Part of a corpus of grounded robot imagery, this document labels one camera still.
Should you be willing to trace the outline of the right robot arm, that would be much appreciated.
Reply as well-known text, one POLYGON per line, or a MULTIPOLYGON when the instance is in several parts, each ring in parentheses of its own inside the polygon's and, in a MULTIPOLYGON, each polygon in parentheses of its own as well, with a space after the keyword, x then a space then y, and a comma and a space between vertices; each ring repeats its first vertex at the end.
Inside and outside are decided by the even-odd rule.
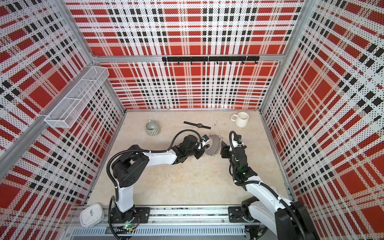
POLYGON ((248 165, 242 137, 229 133, 230 144, 222 143, 221 156, 230 162, 230 175, 236 186, 253 195, 242 202, 240 217, 258 221, 279 240, 318 240, 320 237, 304 204, 282 197, 262 181, 248 165))

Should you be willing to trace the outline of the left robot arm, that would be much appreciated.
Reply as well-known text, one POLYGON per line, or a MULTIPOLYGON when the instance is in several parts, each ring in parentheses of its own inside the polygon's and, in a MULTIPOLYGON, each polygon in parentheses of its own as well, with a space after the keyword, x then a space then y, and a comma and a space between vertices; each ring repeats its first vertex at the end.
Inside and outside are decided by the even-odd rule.
POLYGON ((115 195, 109 207, 109 223, 125 224, 139 221, 141 214, 135 209, 134 185, 146 168, 184 163, 189 157, 199 159, 209 147, 210 137, 195 130, 177 133, 165 150, 146 150, 132 145, 113 155, 107 162, 106 172, 112 181, 115 195))

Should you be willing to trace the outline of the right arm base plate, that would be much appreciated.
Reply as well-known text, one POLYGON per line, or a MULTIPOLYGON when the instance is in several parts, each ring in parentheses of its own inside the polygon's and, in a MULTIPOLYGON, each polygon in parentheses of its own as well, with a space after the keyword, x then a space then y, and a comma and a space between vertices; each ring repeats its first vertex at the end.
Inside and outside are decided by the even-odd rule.
POLYGON ((250 220, 248 211, 244 207, 228 207, 228 216, 230 223, 246 223, 250 220))

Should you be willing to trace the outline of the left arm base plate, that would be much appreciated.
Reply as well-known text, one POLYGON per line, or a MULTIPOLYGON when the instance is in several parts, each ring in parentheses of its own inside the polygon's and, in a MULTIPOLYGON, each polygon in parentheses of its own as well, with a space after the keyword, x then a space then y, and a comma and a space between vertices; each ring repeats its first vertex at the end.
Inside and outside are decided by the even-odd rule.
POLYGON ((112 224, 146 224, 150 216, 151 208, 133 206, 126 212, 121 212, 118 207, 113 207, 109 214, 109 222, 112 224))

